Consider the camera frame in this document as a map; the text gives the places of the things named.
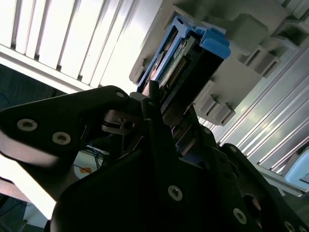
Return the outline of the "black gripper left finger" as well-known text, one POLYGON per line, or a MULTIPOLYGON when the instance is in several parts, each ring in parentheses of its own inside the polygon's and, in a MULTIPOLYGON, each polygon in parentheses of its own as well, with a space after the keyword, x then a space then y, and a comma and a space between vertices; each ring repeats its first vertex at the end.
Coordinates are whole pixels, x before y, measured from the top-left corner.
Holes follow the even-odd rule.
POLYGON ((160 93, 158 83, 151 81, 147 96, 106 86, 2 110, 1 181, 31 201, 99 201, 124 191, 183 200, 171 133, 155 109, 160 93), (161 151, 161 170, 154 169, 151 158, 144 159, 141 171, 125 171, 124 162, 112 159, 106 171, 74 182, 73 162, 94 141, 120 158, 161 151))

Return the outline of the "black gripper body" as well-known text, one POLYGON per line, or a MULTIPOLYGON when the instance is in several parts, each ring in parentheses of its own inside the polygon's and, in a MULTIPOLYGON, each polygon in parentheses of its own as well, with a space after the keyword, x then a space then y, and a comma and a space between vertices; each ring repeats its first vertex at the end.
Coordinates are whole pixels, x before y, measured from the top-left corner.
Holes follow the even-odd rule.
POLYGON ((208 165, 174 150, 138 150, 76 182, 60 197, 53 232, 258 232, 227 156, 207 147, 208 165))

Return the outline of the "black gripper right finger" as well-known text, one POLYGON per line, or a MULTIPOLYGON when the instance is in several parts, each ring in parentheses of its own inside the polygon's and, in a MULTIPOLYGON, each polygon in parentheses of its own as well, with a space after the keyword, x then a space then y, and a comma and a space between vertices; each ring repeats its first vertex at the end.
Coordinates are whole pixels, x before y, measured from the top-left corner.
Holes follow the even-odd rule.
POLYGON ((307 232, 308 226, 248 159, 232 144, 218 146, 200 125, 194 108, 190 122, 209 160, 223 232, 307 232))

